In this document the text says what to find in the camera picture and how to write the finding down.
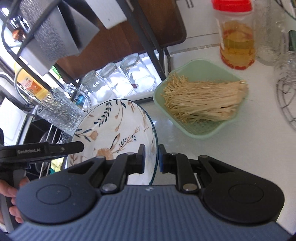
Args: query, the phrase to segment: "kitchen counter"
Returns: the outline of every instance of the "kitchen counter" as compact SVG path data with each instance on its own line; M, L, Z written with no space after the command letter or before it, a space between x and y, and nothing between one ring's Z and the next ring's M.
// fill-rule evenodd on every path
M155 125L159 144L164 144L168 152L184 153L188 158L209 155L276 183L285 195L277 222L295 233L296 132L278 106L273 67L255 61L247 70L232 70L222 63L219 47L211 47L172 55L172 69L197 58L210 60L245 79L250 89L248 99L237 121L206 140L183 134L153 102L142 104ZM158 169L154 185L174 183L174 175L160 174Z

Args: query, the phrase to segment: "orange label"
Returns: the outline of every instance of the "orange label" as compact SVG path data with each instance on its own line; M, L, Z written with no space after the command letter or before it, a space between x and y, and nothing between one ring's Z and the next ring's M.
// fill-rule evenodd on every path
M21 85L27 90L30 91L33 95L36 95L42 88L35 83L35 81L31 80L30 78L26 77L22 82Z

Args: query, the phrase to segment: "screw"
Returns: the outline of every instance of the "screw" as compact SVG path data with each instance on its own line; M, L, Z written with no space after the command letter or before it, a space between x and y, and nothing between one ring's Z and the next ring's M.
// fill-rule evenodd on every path
M193 183L186 183L183 185L183 189L185 191L195 191L197 189L197 186Z
M146 188L145 190L148 191L148 192L150 192L150 191L152 191L153 189L154 189L153 187L148 187L148 188Z
M102 189L106 192L114 191L116 188L117 188L117 186L114 183L106 183L102 187Z

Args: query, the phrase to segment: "dish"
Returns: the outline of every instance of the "dish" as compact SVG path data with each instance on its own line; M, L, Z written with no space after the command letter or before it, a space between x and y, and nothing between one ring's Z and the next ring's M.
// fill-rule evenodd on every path
M202 81L214 81L217 79L227 80L227 81L239 81L242 78L230 73L224 68L221 68L212 62L204 59L191 60L187 64L175 69L171 73L177 73L179 76L186 76L190 82L202 80ZM227 123L236 120L237 115L230 120L224 121L205 121L200 123L183 123L174 117L168 109L165 107L165 100L161 96L165 93L163 92L164 87L167 85L169 78L166 78L160 85L158 85L153 94L153 100L155 104L164 112L164 114L174 123L174 125L179 128L184 134L196 138L196 139L206 139L213 136L220 129L222 129Z
M115 159L146 146L145 171L128 177L129 185L151 185L158 162L157 134L148 113L136 103L114 99L95 107L80 123L72 142L81 141L83 152L68 156L68 167L95 156Z

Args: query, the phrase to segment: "finger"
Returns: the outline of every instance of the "finger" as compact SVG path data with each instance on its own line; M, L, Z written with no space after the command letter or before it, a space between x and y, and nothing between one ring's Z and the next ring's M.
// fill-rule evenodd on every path
M9 208L9 212L12 216L21 218L20 211L16 206L12 206Z
M23 220L22 218L15 217L15 220L16 220L18 223L24 223L24 220Z
M7 182L0 180L0 194L3 194L6 197L15 197L17 189L10 186Z
M16 206L15 197L13 197L13 198L11 199L11 203L12 203L12 205Z
M30 180L27 178L27 177L24 177L21 181L20 181L20 184L19 186L22 187L24 186L25 184L29 183Z

